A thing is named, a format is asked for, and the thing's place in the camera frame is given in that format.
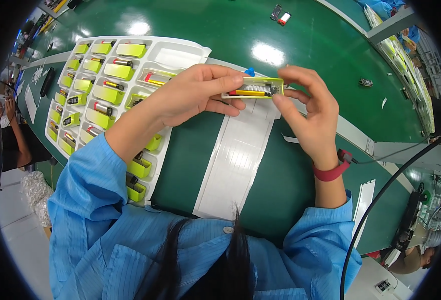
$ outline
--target wire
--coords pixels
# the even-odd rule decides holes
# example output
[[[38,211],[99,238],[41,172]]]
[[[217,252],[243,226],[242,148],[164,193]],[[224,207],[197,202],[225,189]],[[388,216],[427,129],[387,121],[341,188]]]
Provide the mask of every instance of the wire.
[[[375,198],[370,203],[369,207],[366,209],[365,213],[363,214],[359,225],[357,225],[357,229],[355,230],[355,233],[352,237],[352,241],[350,242],[349,249],[347,250],[347,255],[345,257],[344,266],[342,268],[342,275],[340,277],[340,299],[344,300],[344,291],[345,291],[345,277],[347,275],[347,266],[349,264],[349,258],[351,257],[352,250],[354,249],[354,244],[356,243],[357,237],[359,236],[362,225],[366,221],[370,211],[376,205],[377,201],[379,201],[380,197],[385,193],[387,188],[396,180],[396,178],[402,174],[403,171],[405,171],[410,165],[412,165],[417,159],[419,159],[424,154],[428,153],[430,150],[432,150],[435,146],[441,144],[441,136],[434,141],[432,144],[427,145],[427,147],[423,148],[419,153],[414,155],[411,159],[409,159],[403,166],[397,170],[397,172],[392,175],[392,177],[384,184],[382,189],[380,189],[379,193],[375,196]]]
[[[416,146],[419,146],[419,145],[422,144],[423,142],[427,141],[428,138],[429,138],[429,136],[427,136],[425,139],[423,139],[422,141],[418,142],[418,143],[415,144],[415,145],[412,145],[412,146],[407,147],[407,148],[405,148],[405,149],[402,149],[402,150],[396,151],[396,152],[391,153],[391,154],[389,154],[389,155],[386,155],[386,156],[384,156],[384,157],[376,158],[376,159],[374,159],[374,160],[370,160],[370,161],[357,162],[357,164],[358,164],[358,165],[365,165],[365,164],[376,163],[378,160],[386,159],[386,158],[388,158],[388,157],[393,156],[394,154],[401,153],[401,152],[403,152],[403,151],[406,151],[406,150],[409,150],[409,149],[414,148],[414,147],[416,147]]]

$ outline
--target black hair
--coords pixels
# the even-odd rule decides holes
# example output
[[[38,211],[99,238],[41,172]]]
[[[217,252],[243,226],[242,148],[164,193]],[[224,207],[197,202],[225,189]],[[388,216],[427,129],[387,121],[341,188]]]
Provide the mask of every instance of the black hair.
[[[433,255],[431,255],[431,257],[430,257],[431,261],[429,263],[423,265],[422,269],[428,269],[428,268],[430,268],[430,266],[433,265],[434,258],[436,256],[436,253],[437,253],[438,250],[439,250],[439,246],[436,246],[436,247],[433,248]]]
[[[254,280],[250,264],[247,236],[243,232],[238,211],[235,214],[233,233],[229,246],[212,267],[184,294],[182,300],[190,299],[252,299]],[[179,235],[191,222],[182,219],[169,225],[167,237],[157,252],[144,279],[139,284],[134,300],[173,300],[178,296],[181,272],[177,262]],[[156,273],[149,279],[149,273]]]

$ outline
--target white paper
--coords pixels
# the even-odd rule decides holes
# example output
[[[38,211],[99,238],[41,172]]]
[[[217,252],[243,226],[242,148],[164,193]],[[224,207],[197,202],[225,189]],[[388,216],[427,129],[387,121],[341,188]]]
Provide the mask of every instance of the white paper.
[[[36,117],[37,105],[34,101],[34,96],[32,95],[31,87],[27,84],[25,88],[25,105],[27,106],[27,111],[29,112],[30,121],[34,124],[34,119]]]

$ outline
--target yellow casing with battery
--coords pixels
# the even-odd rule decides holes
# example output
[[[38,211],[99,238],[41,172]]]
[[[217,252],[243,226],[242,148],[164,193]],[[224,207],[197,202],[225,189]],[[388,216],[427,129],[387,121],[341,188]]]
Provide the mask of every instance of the yellow casing with battery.
[[[284,80],[282,78],[269,78],[269,77],[244,77],[244,85],[265,86],[270,84],[273,87],[278,88],[278,94],[284,94]],[[222,99],[272,99],[269,96],[246,96],[246,95],[229,95],[229,93],[221,93]]]
[[[54,140],[54,142],[57,141],[57,134],[49,127],[47,127],[47,134],[50,136],[52,140]]]
[[[139,44],[119,44],[116,50],[118,55],[137,58],[143,57],[146,51],[146,45]]]
[[[156,133],[144,148],[146,148],[149,151],[154,151],[161,144],[161,140],[162,140],[162,135]]]
[[[61,114],[55,109],[50,110],[50,118],[57,124],[61,123]]]
[[[77,45],[73,48],[73,52],[75,54],[85,54],[88,49],[89,49],[89,45],[87,44]]]
[[[70,78],[69,76],[62,76],[61,84],[66,87],[70,87],[72,85],[72,78]]]
[[[91,108],[85,109],[85,117],[91,121],[102,127],[103,129],[109,129],[113,124],[116,118],[114,116],[104,115],[102,112],[95,111]]]
[[[110,103],[115,105],[120,104],[122,102],[122,98],[124,97],[125,94],[125,92],[121,92],[113,88],[108,88],[101,85],[96,85],[92,93],[94,97],[97,97],[105,101],[109,101]]]
[[[109,76],[114,76],[129,81],[134,75],[134,70],[129,66],[108,63],[105,65],[104,73]]]
[[[59,146],[61,147],[62,150],[64,150],[69,156],[71,156],[74,151],[76,150],[75,148],[72,148],[71,145],[68,144],[67,141],[64,141],[64,139],[59,139]]]
[[[84,69],[94,72],[95,74],[99,73],[102,64],[99,61],[85,59],[84,60]]]
[[[84,91],[88,94],[92,89],[92,81],[89,79],[76,79],[73,82],[73,87],[76,90]]]
[[[84,129],[80,130],[80,139],[84,141],[86,144],[90,142],[94,137]]]
[[[79,66],[80,66],[79,59],[69,59],[65,63],[65,67],[67,69],[73,69],[74,71],[77,71],[77,69],[79,69]]]
[[[107,54],[111,51],[112,46],[110,43],[105,44],[94,44],[92,45],[92,49],[90,50],[92,53],[97,54]]]
[[[67,124],[67,125],[64,125],[64,121],[67,119],[67,118],[71,118],[71,122],[69,123],[69,124]],[[72,115],[70,115],[70,116],[67,116],[67,117],[65,117],[63,120],[62,120],[62,127],[63,128],[68,128],[68,127],[74,127],[74,126],[77,126],[77,125],[79,125],[80,124],[80,112],[76,112],[76,113],[74,113],[74,114],[72,114]]]
[[[133,159],[127,166],[127,171],[134,174],[137,178],[144,178],[149,175],[152,164],[143,158],[140,160],[142,161],[142,165],[139,163],[139,160]]]
[[[134,202],[142,201],[142,199],[144,199],[144,196],[146,195],[146,187],[138,182],[134,184],[134,187],[140,192],[130,187],[127,187],[127,197]]]
[[[69,99],[78,97],[77,103],[75,104],[69,104]],[[74,105],[85,105],[87,103],[87,93],[80,93],[74,96],[71,96],[67,99],[67,106],[74,106]]]
[[[66,104],[66,96],[61,93],[55,93],[55,100],[60,105],[64,106]]]

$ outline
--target striped blue sleeve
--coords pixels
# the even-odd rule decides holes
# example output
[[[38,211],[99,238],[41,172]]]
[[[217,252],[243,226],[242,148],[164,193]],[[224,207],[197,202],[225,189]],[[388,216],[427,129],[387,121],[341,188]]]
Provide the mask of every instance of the striped blue sleeve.
[[[347,190],[347,202],[338,208],[308,207],[284,239],[283,251],[301,267],[315,266],[314,287],[329,285],[329,291],[339,292],[344,260],[352,240],[352,193]],[[347,268],[345,290],[352,284],[362,265],[354,248]],[[313,299],[330,299],[327,290],[311,291]]]
[[[72,154],[47,202],[50,237],[50,284],[58,295],[88,249],[121,215],[114,204],[127,202],[125,162],[104,134]]]

